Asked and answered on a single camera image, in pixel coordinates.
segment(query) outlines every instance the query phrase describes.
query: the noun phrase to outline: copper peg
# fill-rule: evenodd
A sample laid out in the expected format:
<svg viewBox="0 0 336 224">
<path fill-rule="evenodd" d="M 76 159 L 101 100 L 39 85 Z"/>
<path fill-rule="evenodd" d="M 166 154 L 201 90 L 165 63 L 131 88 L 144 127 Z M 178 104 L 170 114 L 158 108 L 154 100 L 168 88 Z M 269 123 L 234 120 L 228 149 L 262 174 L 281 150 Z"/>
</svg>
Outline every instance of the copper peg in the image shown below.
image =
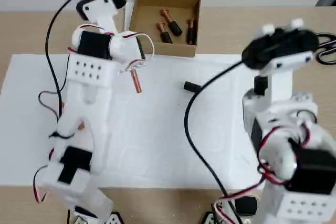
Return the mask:
<svg viewBox="0 0 336 224">
<path fill-rule="evenodd" d="M 160 37 L 161 37 L 162 42 L 172 44 L 173 42 L 172 42 L 172 39 L 171 39 L 169 33 L 164 29 L 165 25 L 166 24 L 163 23 L 163 22 L 158 22 L 156 24 L 156 27 L 160 31 Z"/>
<path fill-rule="evenodd" d="M 195 20 L 193 18 L 188 20 L 188 33 L 187 33 L 187 43 L 193 45 L 195 41 Z"/>
<path fill-rule="evenodd" d="M 135 69 L 131 70 L 131 76 L 132 76 L 132 80 L 133 80 L 136 92 L 138 94 L 141 93 L 142 90 L 141 90 L 140 82 L 139 82 L 139 79 L 138 79 L 138 74 L 137 74 L 137 71 Z"/>
<path fill-rule="evenodd" d="M 172 17 L 169 14 L 169 10 L 167 8 L 161 9 L 160 13 L 162 16 L 164 16 L 169 23 L 173 22 Z"/>
<path fill-rule="evenodd" d="M 172 17 L 169 14 L 168 9 L 167 8 L 161 9 L 160 13 L 161 13 L 162 16 L 164 16 L 166 18 L 166 20 L 168 22 L 168 26 L 169 26 L 170 30 L 172 31 L 172 33 L 175 36 L 180 36 L 182 34 L 182 30 L 180 29 L 177 22 L 172 19 Z"/>
<path fill-rule="evenodd" d="M 162 32 L 162 33 L 164 33 L 166 30 L 164 29 L 164 27 L 165 27 L 165 23 L 163 23 L 163 22 L 158 22 L 158 23 L 156 23 L 156 27 L 157 27 L 157 29 L 160 31 L 160 32 Z"/>
</svg>

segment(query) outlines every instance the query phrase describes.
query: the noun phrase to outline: white foam board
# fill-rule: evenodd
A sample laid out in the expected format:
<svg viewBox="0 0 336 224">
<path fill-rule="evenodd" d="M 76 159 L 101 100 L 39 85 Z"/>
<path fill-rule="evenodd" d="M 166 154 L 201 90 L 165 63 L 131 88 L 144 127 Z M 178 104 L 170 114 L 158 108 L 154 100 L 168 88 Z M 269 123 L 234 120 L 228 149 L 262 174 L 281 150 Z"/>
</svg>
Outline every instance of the white foam board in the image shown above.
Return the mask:
<svg viewBox="0 0 336 224">
<path fill-rule="evenodd" d="M 61 83 L 66 58 L 51 55 Z M 114 87 L 107 168 L 96 178 L 98 185 L 218 188 L 185 137 L 183 117 L 192 94 L 183 90 L 183 83 L 203 84 L 239 59 L 239 55 L 156 56 L 138 71 L 141 94 L 135 92 L 130 75 L 122 74 Z M 255 74 L 241 66 L 219 79 L 197 98 L 190 115 L 195 145 L 231 189 L 259 180 L 241 108 Z M 56 120 L 37 101 L 43 89 L 54 89 L 45 57 L 13 55 L 0 95 L 0 185 L 31 185 L 34 171 L 47 161 L 53 145 L 47 136 Z M 44 101 L 57 108 L 56 96 L 46 95 Z"/>
</svg>

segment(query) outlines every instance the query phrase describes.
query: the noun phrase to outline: copper cylinder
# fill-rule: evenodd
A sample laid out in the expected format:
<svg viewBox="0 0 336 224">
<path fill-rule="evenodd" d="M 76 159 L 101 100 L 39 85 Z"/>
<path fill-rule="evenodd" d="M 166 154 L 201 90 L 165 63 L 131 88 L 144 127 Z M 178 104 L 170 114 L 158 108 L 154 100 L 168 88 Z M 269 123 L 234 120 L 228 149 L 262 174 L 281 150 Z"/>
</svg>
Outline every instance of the copper cylinder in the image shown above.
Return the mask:
<svg viewBox="0 0 336 224">
<path fill-rule="evenodd" d="M 157 27 L 157 29 L 160 31 L 160 32 L 162 32 L 162 33 L 164 33 L 166 30 L 164 29 L 164 26 L 165 26 L 166 24 L 165 23 L 163 23 L 163 22 L 158 22 L 158 23 L 156 23 L 156 27 Z"/>
<path fill-rule="evenodd" d="M 191 18 L 191 19 L 188 20 L 188 28 L 191 28 L 191 29 L 194 28 L 194 21 L 195 20 L 193 18 Z"/>
<path fill-rule="evenodd" d="M 133 80 L 136 92 L 141 93 L 142 90 L 141 90 L 140 82 L 139 82 L 139 79 L 138 79 L 138 74 L 137 74 L 137 71 L 135 69 L 131 70 L 131 76 L 132 76 L 132 80 Z"/>
<path fill-rule="evenodd" d="M 164 16 L 164 17 L 167 19 L 167 21 L 168 21 L 169 23 L 173 22 L 173 19 L 172 19 L 172 17 L 169 15 L 169 11 L 168 11 L 167 8 L 165 8 L 165 9 L 161 9 L 161 10 L 160 10 L 160 13 L 161 13 L 162 16 Z"/>
</svg>

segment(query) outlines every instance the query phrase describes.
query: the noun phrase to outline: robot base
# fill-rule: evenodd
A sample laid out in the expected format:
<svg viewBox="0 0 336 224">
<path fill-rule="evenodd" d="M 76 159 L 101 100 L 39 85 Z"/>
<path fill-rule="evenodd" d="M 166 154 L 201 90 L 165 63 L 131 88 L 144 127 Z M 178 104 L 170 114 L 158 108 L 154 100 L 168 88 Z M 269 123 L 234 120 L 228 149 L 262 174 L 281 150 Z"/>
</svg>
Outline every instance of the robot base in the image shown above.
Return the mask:
<svg viewBox="0 0 336 224">
<path fill-rule="evenodd" d="M 101 224 L 102 223 L 97 218 L 83 215 L 78 212 L 74 212 L 74 215 L 76 216 L 76 221 L 74 224 Z M 110 218 L 104 223 L 105 224 L 124 224 L 119 212 L 112 212 Z"/>
</svg>

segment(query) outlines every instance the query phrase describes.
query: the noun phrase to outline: mounting hole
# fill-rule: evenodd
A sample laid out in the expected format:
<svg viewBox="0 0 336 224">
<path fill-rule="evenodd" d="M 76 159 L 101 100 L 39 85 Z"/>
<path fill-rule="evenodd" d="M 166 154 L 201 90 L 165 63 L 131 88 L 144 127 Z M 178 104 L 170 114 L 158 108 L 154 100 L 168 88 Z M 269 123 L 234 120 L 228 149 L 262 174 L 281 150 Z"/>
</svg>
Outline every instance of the mounting hole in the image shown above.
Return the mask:
<svg viewBox="0 0 336 224">
<path fill-rule="evenodd" d="M 278 122 L 278 121 L 279 121 L 279 119 L 277 119 L 277 118 L 273 118 L 273 119 L 269 120 L 268 122 L 269 122 L 269 123 L 275 123 L 275 122 Z"/>
</svg>

